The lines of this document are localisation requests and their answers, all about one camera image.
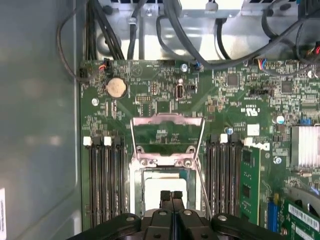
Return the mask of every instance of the blue connector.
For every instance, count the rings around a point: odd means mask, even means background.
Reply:
[[[276,233],[278,224],[278,206],[273,201],[267,204],[267,228]]]

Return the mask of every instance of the black cable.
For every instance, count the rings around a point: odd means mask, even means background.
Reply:
[[[161,20],[162,19],[166,19],[167,17],[164,15],[158,16],[156,18],[155,21],[155,29],[156,29],[156,36],[158,38],[159,44],[162,47],[162,49],[164,51],[166,51],[167,53],[171,54],[173,56],[174,59],[179,59],[179,60],[183,60],[185,62],[189,62],[192,64],[195,64],[197,61],[195,61],[194,59],[190,59],[189,57],[185,57],[185,56],[181,56],[179,54],[176,54],[174,51],[172,51],[162,40],[162,36],[161,36]]]
[[[93,80],[99,74],[100,71],[97,70],[88,78],[79,77],[72,71],[71,67],[69,66],[69,64],[66,60],[64,50],[62,48],[61,30],[64,27],[64,25],[66,24],[66,22],[68,22],[78,11],[82,10],[88,2],[89,2],[89,0],[86,0],[82,6],[76,7],[60,24],[58,24],[58,27],[56,29],[56,45],[57,45],[58,53],[59,53],[59,56],[60,56],[61,61],[63,63],[63,66],[66,69],[66,71],[70,74],[70,76],[72,76],[79,83],[89,83],[91,80]]]
[[[267,15],[268,12],[271,11],[274,7],[274,5],[282,2],[283,0],[275,0],[273,3],[271,3],[265,10],[263,10],[263,14],[262,14],[262,18],[261,18],[261,26],[262,26],[262,30],[265,33],[265,35],[270,38],[270,40],[272,41],[273,39],[277,38],[279,35],[276,34],[274,31],[272,31],[272,29],[270,28],[270,25],[268,24],[268,20],[267,20]],[[292,51],[294,56],[297,57],[297,53],[296,53],[296,45],[290,41],[289,39],[283,38],[280,43],[287,45]]]
[[[224,44],[222,42],[222,26],[223,24],[227,21],[226,18],[217,18],[215,20],[215,24],[216,24],[216,41],[218,43],[218,48],[222,54],[222,56],[224,57],[224,59],[226,60],[231,60],[231,58],[229,57]]]
[[[115,48],[114,51],[117,53],[118,59],[125,59],[124,54],[121,50],[120,44],[118,42],[117,36],[116,36],[114,30],[112,29],[102,6],[100,5],[98,0],[93,0],[93,4],[94,4],[95,10],[97,11],[97,14],[96,14],[96,12],[94,13],[95,18],[98,19],[97,17],[100,16],[100,19],[106,28],[107,34],[110,36],[110,39],[114,45],[114,48]]]
[[[140,0],[138,4],[135,6],[131,18],[136,19],[141,11],[141,8],[146,4],[148,0]],[[134,59],[134,52],[135,52],[135,45],[136,45],[136,38],[137,38],[137,25],[131,24],[130,25],[130,43],[128,47],[127,59],[132,60]]]
[[[105,28],[105,25],[104,23],[102,22],[99,14],[98,14],[98,11],[96,8],[92,8],[93,9],[93,13],[94,13],[94,17],[95,17],[95,20],[98,22],[100,28],[101,28],[101,31],[102,31],[102,35],[104,36],[105,38],[105,43],[108,45],[109,47],[109,50],[110,50],[110,53],[111,53],[111,56],[113,57],[114,60],[118,60],[119,59],[119,56],[116,52],[116,48],[113,44],[113,42],[111,41],[111,38],[108,34],[108,31],[106,30]]]
[[[95,24],[95,14],[93,10],[93,6],[91,4],[89,6],[89,46],[90,46],[90,56],[91,60],[97,60],[97,44],[96,44],[96,24]]]
[[[298,32],[296,33],[296,38],[295,38],[295,47],[296,47],[296,55],[298,57],[298,59],[303,62],[303,63],[306,63],[306,64],[311,64],[311,65],[320,65],[319,62],[317,62],[317,58],[313,59],[313,60],[308,60],[308,59],[305,59],[303,56],[301,56],[300,54],[300,49],[299,49],[299,46],[300,46],[300,38],[301,38],[301,35],[302,35],[302,30],[304,28],[305,24],[301,24],[299,29],[298,29]]]
[[[90,4],[86,4],[85,10],[85,45],[84,45],[84,59],[91,60],[90,57]]]
[[[243,63],[244,61],[251,60],[253,58],[256,58],[262,54],[265,54],[267,51],[272,49],[276,44],[278,44],[284,37],[286,37],[288,34],[290,34],[294,29],[296,29],[300,24],[304,23],[307,19],[313,17],[315,14],[320,12],[320,9],[313,12],[310,15],[305,16],[305,18],[301,18],[294,22],[291,26],[289,26],[284,32],[282,32],[277,38],[275,38],[273,41],[269,42],[267,45],[259,48],[258,50],[240,57],[235,60],[230,60],[230,61],[224,61],[223,63],[214,63],[211,64],[207,62],[200,54],[199,52],[195,49],[191,41],[188,39],[185,31],[183,30],[179,19],[174,11],[174,6],[172,5],[172,1],[165,0],[164,1],[164,10],[169,18],[169,21],[178,37],[182,45],[185,47],[185,49],[191,53],[191,55],[197,59],[205,68],[207,69],[215,69],[215,70],[222,70],[222,69],[227,69],[233,66],[236,66],[238,64]]]

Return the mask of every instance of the white label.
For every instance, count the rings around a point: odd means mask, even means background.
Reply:
[[[289,213],[291,213],[293,216],[296,216],[305,224],[308,224],[310,227],[312,227],[313,229],[319,232],[319,222],[313,219],[312,217],[308,216],[307,214],[304,214],[302,211],[292,206],[291,204],[289,204]]]
[[[5,189],[0,189],[0,240],[7,239],[6,226],[6,194]]]
[[[304,231],[302,231],[299,227],[295,226],[295,232],[298,234],[300,237],[302,237],[304,240],[314,240],[311,236],[306,234]]]
[[[246,134],[248,136],[259,136],[260,135],[260,125],[259,124],[248,124]]]

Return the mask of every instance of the aluminum heatsink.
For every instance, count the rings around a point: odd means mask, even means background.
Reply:
[[[320,167],[320,126],[291,128],[291,165],[300,168]]]

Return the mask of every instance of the black connector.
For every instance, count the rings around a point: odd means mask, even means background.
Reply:
[[[304,18],[306,16],[312,15],[310,19],[320,19],[320,9],[319,0],[301,0],[298,5],[298,19]]]

